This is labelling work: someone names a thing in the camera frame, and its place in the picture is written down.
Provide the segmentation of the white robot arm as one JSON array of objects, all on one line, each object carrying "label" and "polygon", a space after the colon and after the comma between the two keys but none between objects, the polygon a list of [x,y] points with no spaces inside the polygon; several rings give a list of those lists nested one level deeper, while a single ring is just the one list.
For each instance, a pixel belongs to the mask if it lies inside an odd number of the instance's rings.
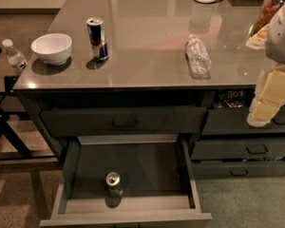
[{"label": "white robot arm", "polygon": [[268,25],[248,40],[246,46],[263,47],[266,56],[276,62],[270,71],[260,71],[247,116],[248,125],[263,127],[285,105],[285,3]]}]

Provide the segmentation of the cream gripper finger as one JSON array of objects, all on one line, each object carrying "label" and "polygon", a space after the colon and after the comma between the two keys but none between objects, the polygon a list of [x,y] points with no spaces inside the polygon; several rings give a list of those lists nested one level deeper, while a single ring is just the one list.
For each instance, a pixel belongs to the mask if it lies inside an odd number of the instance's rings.
[{"label": "cream gripper finger", "polygon": [[249,108],[247,123],[253,127],[263,127],[271,121],[278,111],[279,108],[276,106],[253,99]]},{"label": "cream gripper finger", "polygon": [[285,105],[285,64],[277,64],[272,70],[262,70],[256,86],[256,101],[264,105]]}]

